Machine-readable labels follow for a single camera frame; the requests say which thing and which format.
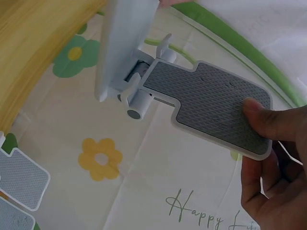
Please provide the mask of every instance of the gray rubber mat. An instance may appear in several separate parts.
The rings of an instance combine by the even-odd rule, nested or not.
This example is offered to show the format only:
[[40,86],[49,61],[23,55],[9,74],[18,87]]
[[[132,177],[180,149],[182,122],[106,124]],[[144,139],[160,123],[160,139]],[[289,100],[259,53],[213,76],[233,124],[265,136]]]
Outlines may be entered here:
[[37,210],[50,175],[19,149],[0,150],[0,189],[27,209]]
[[1,230],[33,230],[35,220],[29,214],[0,197]]
[[270,95],[249,81],[202,62],[195,71],[158,62],[143,86],[180,101],[178,123],[258,155],[271,147],[242,113],[246,97],[271,107]]

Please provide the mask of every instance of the white fabric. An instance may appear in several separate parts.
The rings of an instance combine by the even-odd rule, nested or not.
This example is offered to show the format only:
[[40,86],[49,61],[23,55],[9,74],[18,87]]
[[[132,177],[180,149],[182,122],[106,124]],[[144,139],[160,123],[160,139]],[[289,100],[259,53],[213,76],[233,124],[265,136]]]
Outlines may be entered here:
[[199,0],[268,57],[307,98],[306,0]]

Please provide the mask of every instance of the hand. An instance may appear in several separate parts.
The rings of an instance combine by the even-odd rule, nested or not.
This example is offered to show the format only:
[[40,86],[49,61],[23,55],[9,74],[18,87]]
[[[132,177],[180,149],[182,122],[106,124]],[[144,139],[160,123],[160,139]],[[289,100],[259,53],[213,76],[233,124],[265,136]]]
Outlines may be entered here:
[[242,207],[261,230],[307,230],[307,107],[271,111],[246,99],[243,112],[256,132],[281,141],[304,166],[290,160],[278,142],[263,161],[244,157]]

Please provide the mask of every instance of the white plastic clip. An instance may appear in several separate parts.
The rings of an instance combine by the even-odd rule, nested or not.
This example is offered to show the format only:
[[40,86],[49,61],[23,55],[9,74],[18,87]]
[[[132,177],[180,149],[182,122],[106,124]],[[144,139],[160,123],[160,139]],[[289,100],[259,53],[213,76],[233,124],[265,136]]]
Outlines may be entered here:
[[122,103],[127,108],[128,116],[137,120],[144,118],[151,101],[154,99],[151,94],[138,89],[140,80],[139,73],[133,74],[128,88],[120,95]]
[[127,89],[125,89],[121,93],[120,98],[126,108],[130,107],[130,101],[132,100],[136,91],[138,90],[140,81],[141,81],[141,76],[139,75],[139,73],[133,74],[130,81],[128,82]]
[[157,46],[156,57],[170,63],[174,63],[177,58],[176,52],[168,48],[171,38],[172,34],[168,34],[160,42],[160,44]]

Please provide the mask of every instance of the yellow flower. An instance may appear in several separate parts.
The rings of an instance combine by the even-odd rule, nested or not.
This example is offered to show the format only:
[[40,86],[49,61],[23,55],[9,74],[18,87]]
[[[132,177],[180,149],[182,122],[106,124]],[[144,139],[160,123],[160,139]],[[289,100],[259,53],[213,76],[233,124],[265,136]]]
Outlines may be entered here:
[[[115,179],[119,176],[118,165],[121,163],[123,155],[115,149],[112,139],[102,139],[96,143],[93,139],[87,138],[82,143],[83,153],[79,155],[80,166],[90,172],[94,181],[101,181],[104,178]],[[108,157],[106,165],[101,165],[96,161],[98,154],[105,154]]]

